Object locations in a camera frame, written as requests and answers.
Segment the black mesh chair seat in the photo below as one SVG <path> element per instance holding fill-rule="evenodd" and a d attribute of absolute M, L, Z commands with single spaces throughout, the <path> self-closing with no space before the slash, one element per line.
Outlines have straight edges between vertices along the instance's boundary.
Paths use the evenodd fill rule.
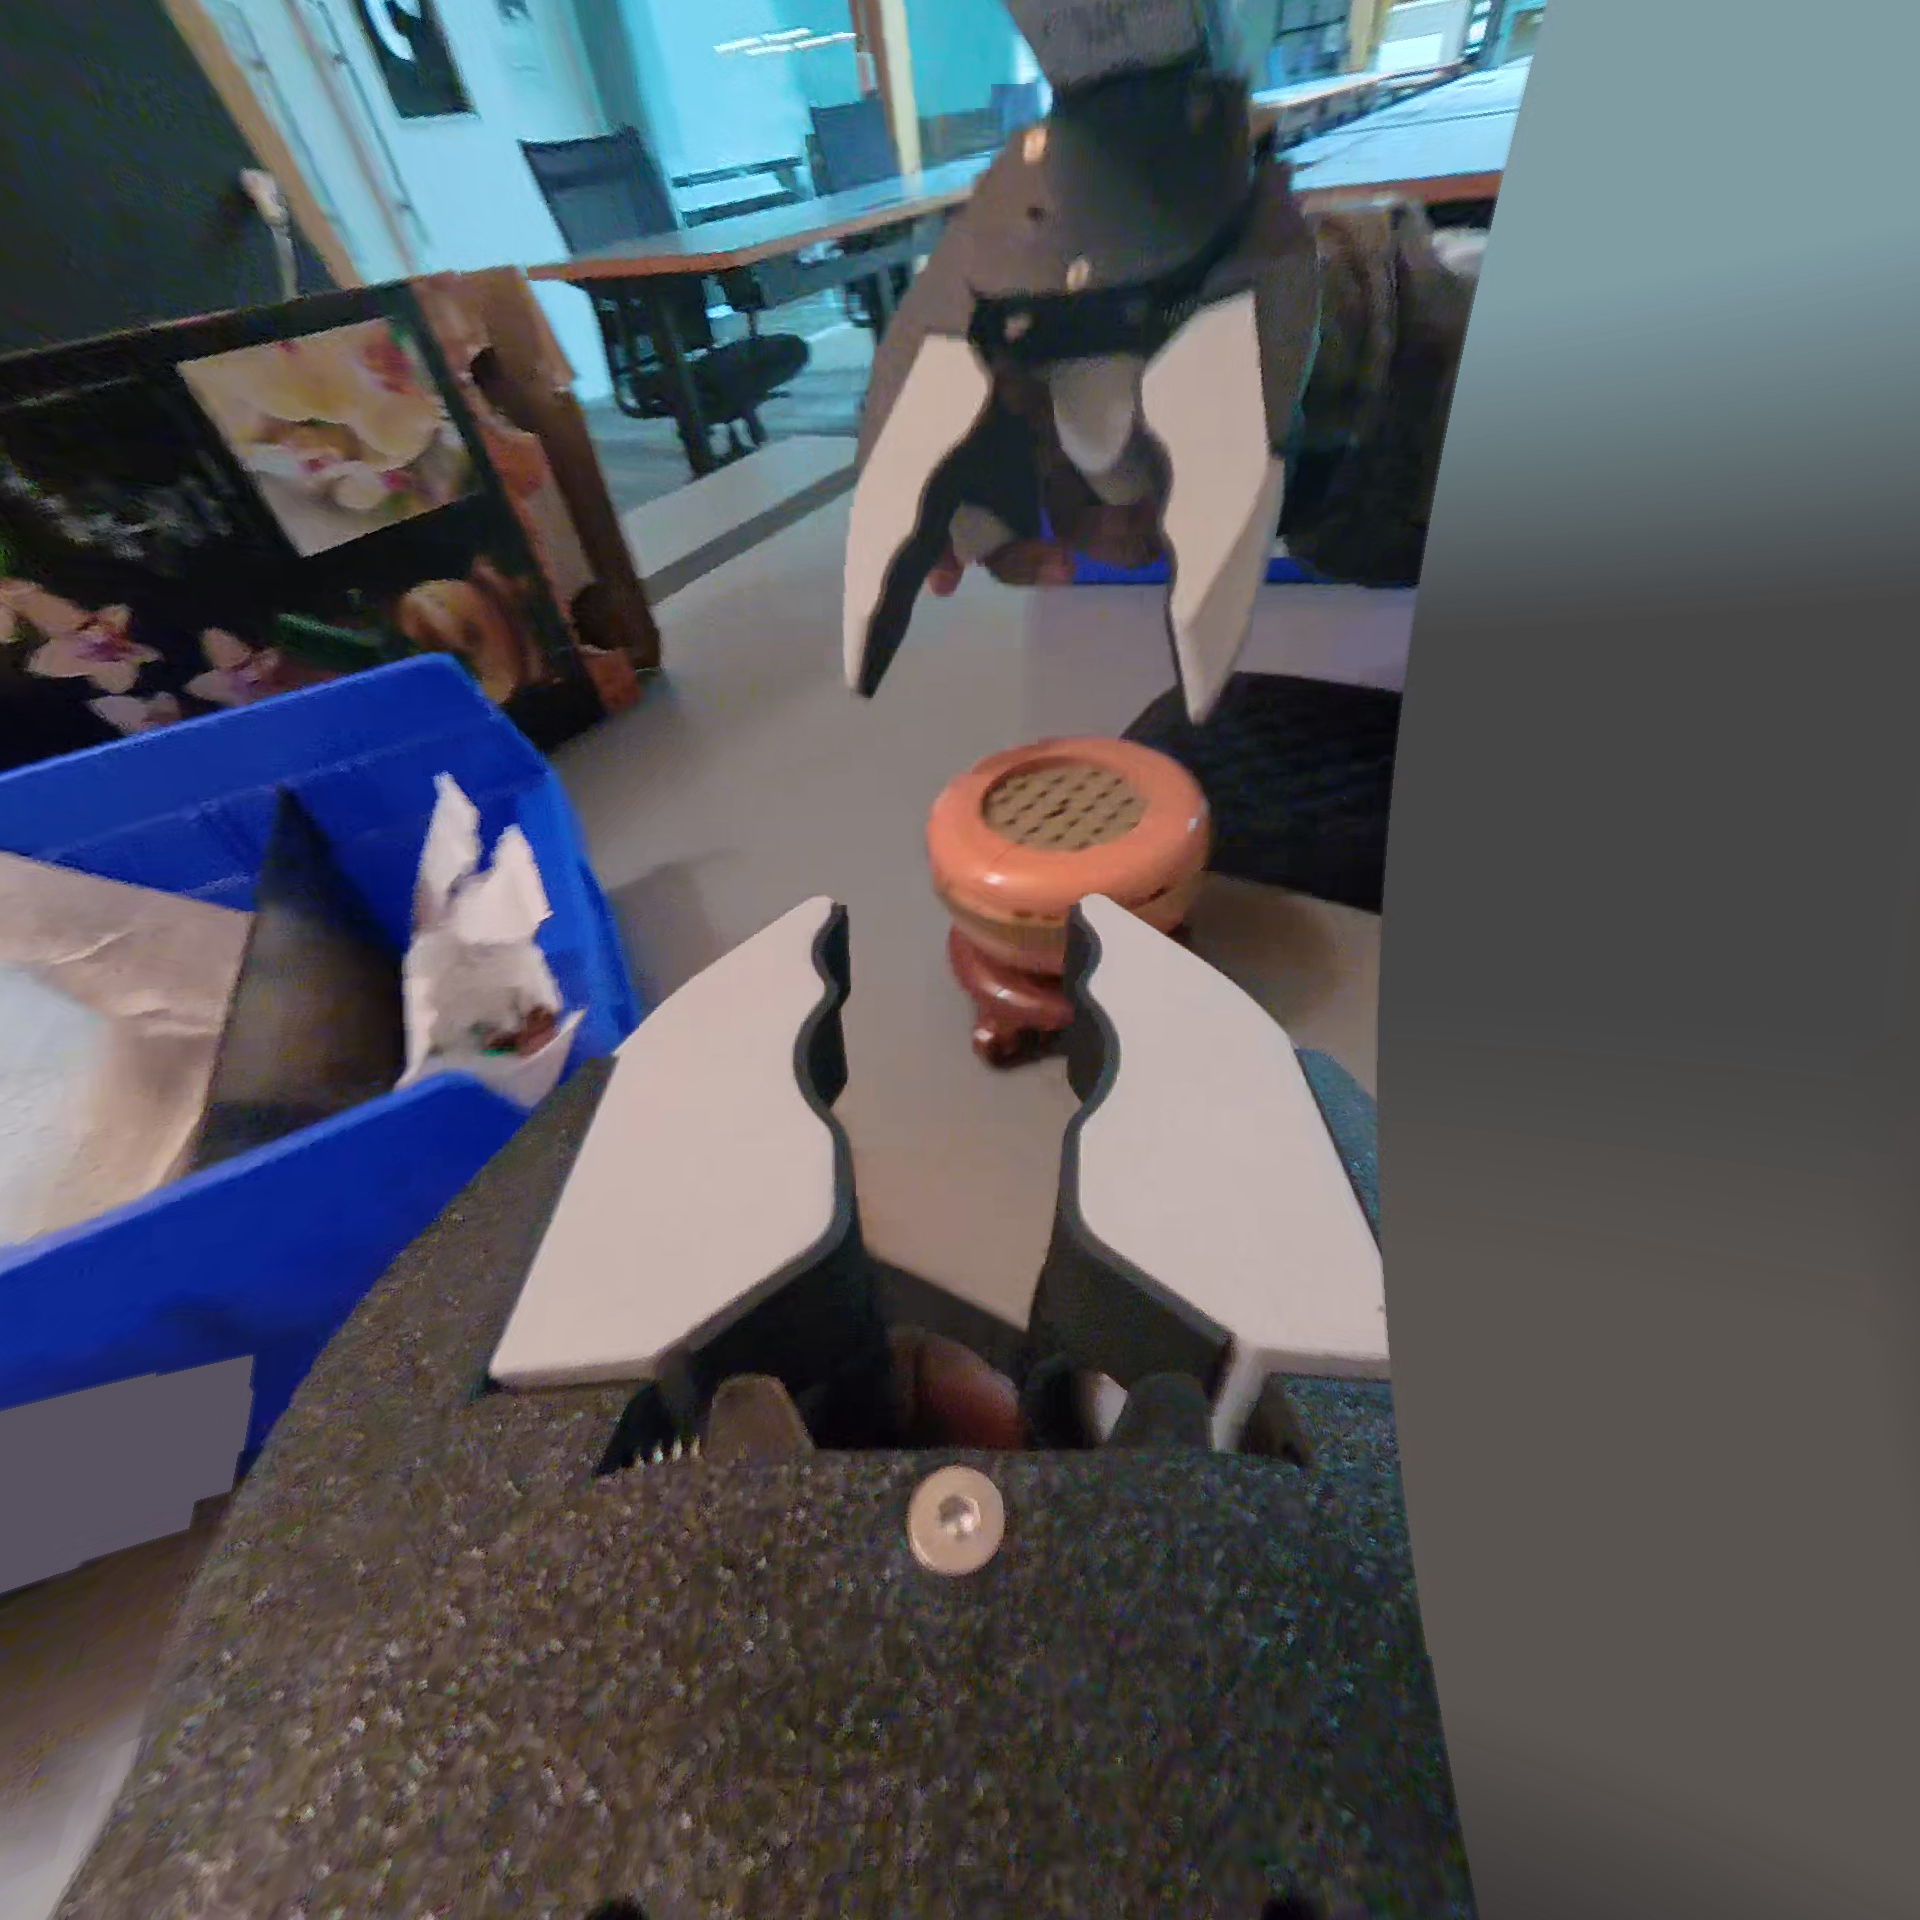
<path fill-rule="evenodd" d="M 1193 722 L 1173 687 L 1123 730 L 1199 783 L 1213 873 L 1381 913 L 1401 694 L 1239 671 Z"/>

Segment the orchid print lego box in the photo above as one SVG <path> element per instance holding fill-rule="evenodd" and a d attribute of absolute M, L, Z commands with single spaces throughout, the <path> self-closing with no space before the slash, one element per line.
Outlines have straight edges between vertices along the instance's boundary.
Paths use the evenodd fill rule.
<path fill-rule="evenodd" d="M 517 270 L 3 359 L 3 766 L 449 655 L 540 749 L 657 614 Z"/>

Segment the person's right forearm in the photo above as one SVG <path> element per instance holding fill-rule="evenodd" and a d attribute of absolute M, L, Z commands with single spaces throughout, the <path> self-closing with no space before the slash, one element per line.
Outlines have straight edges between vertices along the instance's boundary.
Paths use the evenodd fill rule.
<path fill-rule="evenodd" d="M 1332 207 L 1309 223 L 1323 309 L 1286 444 L 1279 538 L 1319 577 L 1411 589 L 1486 230 L 1436 229 L 1411 199 Z"/>

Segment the long brown-edged table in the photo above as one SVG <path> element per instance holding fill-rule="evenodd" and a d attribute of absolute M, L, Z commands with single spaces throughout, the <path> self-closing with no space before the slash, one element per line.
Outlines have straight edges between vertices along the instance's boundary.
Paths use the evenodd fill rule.
<path fill-rule="evenodd" d="M 710 223 L 682 225 L 641 252 L 581 262 L 564 253 L 563 261 L 527 270 L 527 277 L 577 288 L 577 278 L 601 272 L 708 272 L 708 312 L 724 338 L 743 329 L 737 301 L 746 292 L 759 297 L 763 314 L 860 285 L 885 329 L 900 303 L 894 277 L 930 253 L 990 167 L 990 157 L 954 160 L 918 176 L 820 199 L 778 199 Z"/>

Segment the blue plastic bin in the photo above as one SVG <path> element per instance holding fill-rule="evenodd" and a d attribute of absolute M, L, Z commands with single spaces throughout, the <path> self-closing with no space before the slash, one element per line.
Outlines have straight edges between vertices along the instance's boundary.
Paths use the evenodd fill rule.
<path fill-rule="evenodd" d="M 1302 564 L 1282 543 L 1276 543 L 1267 556 L 1263 584 L 1365 584 L 1339 577 L 1331 570 Z M 1170 582 L 1170 562 L 1151 560 L 1140 566 L 1118 566 L 1110 562 L 1079 557 L 1073 564 L 1074 584 L 1115 584 L 1115 588 L 1165 588 Z"/>
<path fill-rule="evenodd" d="M 9 772 L 3 847 L 251 908 L 291 794 L 401 945 L 438 774 L 490 841 L 518 828 L 535 855 L 548 900 L 538 944 L 582 1015 L 571 1077 L 643 1018 L 628 958 L 557 774 L 444 655 Z M 508 1097 L 446 1071 L 6 1250 L 5 1407 L 251 1360 L 259 1447 L 332 1332 L 522 1125 Z"/>

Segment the lego flower pot model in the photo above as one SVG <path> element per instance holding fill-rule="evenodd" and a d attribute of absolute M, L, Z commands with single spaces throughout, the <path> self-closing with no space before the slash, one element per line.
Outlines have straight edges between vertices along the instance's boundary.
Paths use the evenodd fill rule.
<path fill-rule="evenodd" d="M 981 759 L 935 797 L 929 876 L 946 958 L 971 999 L 975 1056 L 1012 1068 L 1073 1018 L 1067 919 L 1103 896 L 1182 938 L 1212 856 L 1212 806 L 1173 756 L 1057 736 Z"/>

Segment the person's right hand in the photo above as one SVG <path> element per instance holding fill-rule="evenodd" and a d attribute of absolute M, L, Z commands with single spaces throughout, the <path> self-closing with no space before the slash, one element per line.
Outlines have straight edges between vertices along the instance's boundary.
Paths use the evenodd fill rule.
<path fill-rule="evenodd" d="M 1069 584 L 1079 562 L 1161 560 L 1164 460 L 1143 432 L 1093 471 L 1060 438 L 1042 375 L 1002 368 L 988 420 L 961 447 L 957 502 L 924 589 L 948 596 L 969 568 L 1010 588 Z"/>

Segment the torn white paper bag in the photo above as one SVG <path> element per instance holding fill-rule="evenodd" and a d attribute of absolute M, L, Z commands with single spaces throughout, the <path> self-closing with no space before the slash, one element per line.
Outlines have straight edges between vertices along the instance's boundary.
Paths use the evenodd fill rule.
<path fill-rule="evenodd" d="M 457 1071 L 523 1112 L 555 1090 L 586 1013 L 540 945 L 548 919 L 523 830 L 509 825 L 484 844 L 478 806 L 453 774 L 437 772 L 412 942 L 401 961 L 403 1088 Z M 466 1046 L 471 1024 L 532 1005 L 563 1018 L 557 1037 L 532 1057 L 484 1057 Z"/>

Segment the black partition panel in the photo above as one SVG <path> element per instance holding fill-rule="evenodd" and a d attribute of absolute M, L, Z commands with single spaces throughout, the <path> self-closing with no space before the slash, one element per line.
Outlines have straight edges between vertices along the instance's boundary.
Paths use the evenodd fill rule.
<path fill-rule="evenodd" d="M 261 167 L 165 5 L 3 5 L 3 351 L 284 300 Z"/>

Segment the black office chair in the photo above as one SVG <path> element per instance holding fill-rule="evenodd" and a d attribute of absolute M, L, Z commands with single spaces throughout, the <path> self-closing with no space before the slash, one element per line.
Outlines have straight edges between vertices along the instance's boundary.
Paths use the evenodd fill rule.
<path fill-rule="evenodd" d="M 631 253 L 682 230 L 636 127 L 518 143 L 566 257 Z M 612 402 L 638 422 L 673 422 L 695 477 L 767 440 L 761 407 L 809 368 L 809 344 L 761 329 L 761 301 L 737 301 L 743 329 L 716 332 L 708 272 L 601 272 L 577 278 L 599 326 Z"/>

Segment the dark wall poster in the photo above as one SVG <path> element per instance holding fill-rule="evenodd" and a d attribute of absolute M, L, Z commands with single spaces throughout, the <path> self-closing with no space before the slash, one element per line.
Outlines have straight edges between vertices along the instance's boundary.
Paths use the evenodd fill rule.
<path fill-rule="evenodd" d="M 434 1 L 354 1 L 354 10 L 401 120 L 474 112 Z"/>

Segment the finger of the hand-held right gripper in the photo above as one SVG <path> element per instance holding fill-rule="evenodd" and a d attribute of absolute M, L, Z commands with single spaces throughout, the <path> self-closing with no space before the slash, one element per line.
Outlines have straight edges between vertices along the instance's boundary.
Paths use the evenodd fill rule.
<path fill-rule="evenodd" d="M 1279 520 L 1258 297 L 1199 303 L 1145 365 L 1140 420 L 1165 468 L 1167 640 L 1187 718 L 1212 718 L 1247 640 Z"/>
<path fill-rule="evenodd" d="M 851 497 L 843 669 L 860 700 L 877 693 L 948 548 L 969 444 L 990 412 L 993 373 L 971 341 L 925 335 Z"/>

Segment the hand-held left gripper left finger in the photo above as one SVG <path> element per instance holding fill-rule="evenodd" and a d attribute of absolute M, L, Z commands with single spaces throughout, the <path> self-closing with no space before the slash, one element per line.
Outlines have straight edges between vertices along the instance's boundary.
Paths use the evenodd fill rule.
<path fill-rule="evenodd" d="M 682 983 L 615 1048 L 487 1377 L 661 1377 L 857 1247 L 849 911 L 811 896 Z"/>

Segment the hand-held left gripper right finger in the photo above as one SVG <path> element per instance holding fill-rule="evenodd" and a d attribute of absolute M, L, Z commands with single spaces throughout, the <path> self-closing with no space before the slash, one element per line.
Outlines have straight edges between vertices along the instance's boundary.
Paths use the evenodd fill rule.
<path fill-rule="evenodd" d="M 1069 916 L 1077 1112 L 1053 1214 L 1053 1340 L 1129 1392 L 1196 1382 L 1236 1448 L 1278 1377 L 1389 1380 L 1358 1175 L 1289 1032 L 1103 896 Z"/>

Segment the white dotted paper bag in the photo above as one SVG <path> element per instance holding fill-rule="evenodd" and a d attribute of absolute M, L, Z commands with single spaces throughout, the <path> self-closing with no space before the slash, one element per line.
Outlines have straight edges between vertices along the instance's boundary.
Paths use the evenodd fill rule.
<path fill-rule="evenodd" d="M 3 855 L 3 1244 L 177 1180 L 251 913 Z"/>

